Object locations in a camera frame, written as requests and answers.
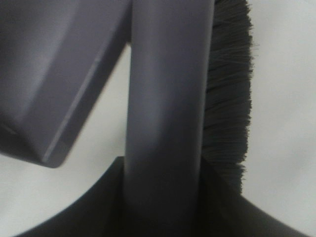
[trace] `brush bristles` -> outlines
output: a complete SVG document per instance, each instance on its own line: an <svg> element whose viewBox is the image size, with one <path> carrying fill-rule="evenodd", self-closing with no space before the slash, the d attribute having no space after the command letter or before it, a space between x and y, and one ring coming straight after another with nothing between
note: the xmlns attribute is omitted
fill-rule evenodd
<svg viewBox="0 0 316 237"><path fill-rule="evenodd" d="M215 2L202 156L237 191L248 148L252 27L245 0Z"/></svg>

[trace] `gray plastic tube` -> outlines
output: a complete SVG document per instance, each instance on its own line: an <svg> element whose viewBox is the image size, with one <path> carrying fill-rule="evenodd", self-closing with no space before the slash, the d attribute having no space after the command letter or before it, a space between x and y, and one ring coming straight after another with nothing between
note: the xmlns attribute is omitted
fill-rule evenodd
<svg viewBox="0 0 316 237"><path fill-rule="evenodd" d="M189 236L214 1L135 0L123 195L133 236Z"/></svg>

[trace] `gray plastic surface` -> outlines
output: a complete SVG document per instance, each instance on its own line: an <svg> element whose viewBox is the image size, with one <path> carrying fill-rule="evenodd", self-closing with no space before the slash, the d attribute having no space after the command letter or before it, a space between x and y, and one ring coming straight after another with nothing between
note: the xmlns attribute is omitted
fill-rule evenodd
<svg viewBox="0 0 316 237"><path fill-rule="evenodd" d="M57 167L130 37L130 0L0 3L0 151Z"/></svg>
<svg viewBox="0 0 316 237"><path fill-rule="evenodd" d="M123 192L135 236L190 233L213 6L133 1Z"/></svg>

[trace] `brush attachment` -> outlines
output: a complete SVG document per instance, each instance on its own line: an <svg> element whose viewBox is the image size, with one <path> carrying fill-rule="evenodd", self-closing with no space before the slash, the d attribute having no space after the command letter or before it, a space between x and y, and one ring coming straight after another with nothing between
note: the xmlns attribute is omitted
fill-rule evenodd
<svg viewBox="0 0 316 237"><path fill-rule="evenodd" d="M241 193L250 124L251 22L246 0L215 2L202 156Z"/></svg>

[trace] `white wall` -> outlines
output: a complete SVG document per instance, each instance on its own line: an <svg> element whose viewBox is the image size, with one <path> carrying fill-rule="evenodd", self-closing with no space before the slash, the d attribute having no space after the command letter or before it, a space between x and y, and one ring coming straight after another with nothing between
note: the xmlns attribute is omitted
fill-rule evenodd
<svg viewBox="0 0 316 237"><path fill-rule="evenodd" d="M249 2L257 46L243 195L316 236L316 1Z"/></svg>

